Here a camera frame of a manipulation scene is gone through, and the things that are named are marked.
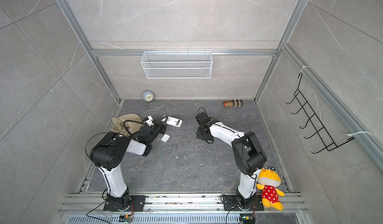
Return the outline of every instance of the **alarm clock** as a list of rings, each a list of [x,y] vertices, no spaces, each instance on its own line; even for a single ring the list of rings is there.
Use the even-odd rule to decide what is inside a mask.
[[[154,103],[154,94],[150,90],[146,90],[142,93],[142,98],[147,104]]]

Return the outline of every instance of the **marble floor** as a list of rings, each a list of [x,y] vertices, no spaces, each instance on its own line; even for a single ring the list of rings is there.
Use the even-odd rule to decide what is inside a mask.
[[[265,166],[274,166],[281,173],[252,100],[244,100],[243,106],[234,108],[223,107],[221,100],[156,100],[151,105],[143,100],[126,100],[120,115],[136,113],[141,118],[151,115],[157,119],[169,115],[183,120],[180,128],[168,125],[166,134],[170,135],[169,140],[166,143],[155,140],[147,157],[125,154],[121,171],[132,193],[235,192],[240,171],[232,148],[219,139],[208,144],[195,137],[198,124],[194,117],[199,107],[204,107],[209,116],[233,129],[254,132],[266,152]],[[278,188],[286,192],[283,182]],[[103,191],[105,188],[104,179],[96,169],[88,191]]]

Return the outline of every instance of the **black hook rack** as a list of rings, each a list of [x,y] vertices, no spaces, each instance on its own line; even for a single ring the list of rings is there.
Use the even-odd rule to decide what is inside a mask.
[[[298,79],[299,79],[299,83],[298,83],[298,87],[296,88],[296,90],[295,90],[295,92],[294,92],[294,98],[293,98],[293,100],[292,100],[291,102],[286,103],[286,104],[291,104],[291,103],[294,101],[294,99],[296,99],[296,100],[298,101],[298,103],[300,104],[301,107],[300,107],[300,109],[299,109],[297,112],[295,112],[295,113],[291,112],[291,113],[292,113],[293,115],[295,115],[295,114],[297,114],[300,110],[303,110],[304,113],[305,113],[305,114],[307,115],[307,117],[308,117],[308,120],[307,120],[307,122],[306,122],[306,125],[305,125],[304,127],[301,127],[301,126],[299,126],[299,127],[300,127],[301,129],[304,129],[304,128],[307,126],[307,124],[309,123],[309,121],[311,122],[311,125],[314,127],[314,129],[315,129],[315,133],[314,133],[313,135],[311,135],[310,137],[308,137],[308,138],[306,138],[306,137],[304,137],[304,138],[305,138],[305,139],[309,139],[309,138],[313,137],[314,135],[318,134],[319,138],[321,139],[321,141],[322,141],[322,143],[323,143],[323,145],[324,145],[324,148],[322,148],[321,150],[319,150],[319,151],[317,151],[317,152],[311,152],[311,153],[313,153],[313,154],[317,154],[317,153],[319,153],[319,152],[321,152],[321,151],[323,151],[323,150],[325,150],[325,149],[327,149],[327,151],[331,151],[331,150],[334,150],[334,149],[336,149],[336,148],[342,146],[343,144],[346,144],[346,143],[348,143],[348,142],[354,140],[355,138],[354,138],[354,137],[351,137],[351,138],[347,139],[347,141],[345,141],[344,143],[342,143],[342,144],[340,144],[340,145],[337,145],[337,144],[335,143],[335,141],[333,140],[333,138],[331,137],[331,135],[328,133],[327,129],[324,127],[322,121],[319,119],[318,115],[315,113],[315,111],[313,110],[313,108],[311,107],[311,105],[309,104],[309,102],[307,101],[307,99],[304,97],[303,93],[299,90],[299,85],[301,84],[301,80],[302,80],[302,73],[300,73],[300,74],[298,75]],[[302,103],[299,101],[299,99],[297,98],[297,95],[298,95],[298,94],[301,94],[301,96],[303,97],[303,99],[304,99],[304,103],[303,103],[303,104],[302,104]],[[306,106],[309,106],[309,108],[310,108],[310,109],[312,110],[312,112],[314,113],[312,116],[309,116],[308,113],[307,113],[307,111],[304,109],[304,106],[305,106],[305,105],[306,105]],[[319,120],[319,122],[321,123],[321,126],[322,126],[322,127],[321,127],[320,129],[317,129],[317,127],[315,127],[313,121],[311,120],[313,117],[316,117],[316,118]],[[330,139],[331,139],[331,143],[330,143],[329,145],[326,145],[325,142],[323,141],[323,138],[322,138],[321,134],[319,133],[319,131],[321,131],[321,130],[326,131],[326,133],[327,133],[328,136],[330,137]]]

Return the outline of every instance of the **white zip tie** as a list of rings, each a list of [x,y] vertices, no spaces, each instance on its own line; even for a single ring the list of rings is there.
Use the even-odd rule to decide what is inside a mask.
[[[302,73],[303,69],[306,68],[306,67],[309,67],[309,66],[302,66],[302,69],[301,69],[300,73]]]
[[[355,133],[348,133],[346,134],[347,136],[351,137],[351,136],[354,136],[354,135],[357,135],[359,133],[368,133],[368,134],[372,134],[371,132],[368,132],[368,131],[359,131],[359,132],[355,132]]]

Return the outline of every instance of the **plush toy arm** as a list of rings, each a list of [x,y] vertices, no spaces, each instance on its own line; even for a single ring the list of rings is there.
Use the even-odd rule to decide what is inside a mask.
[[[263,190],[264,188],[265,188],[265,185],[262,185],[262,184],[257,184],[257,188],[259,189],[259,190]]]
[[[276,188],[276,192],[279,196],[285,196],[285,193],[282,192],[281,190],[278,190],[278,188]]]

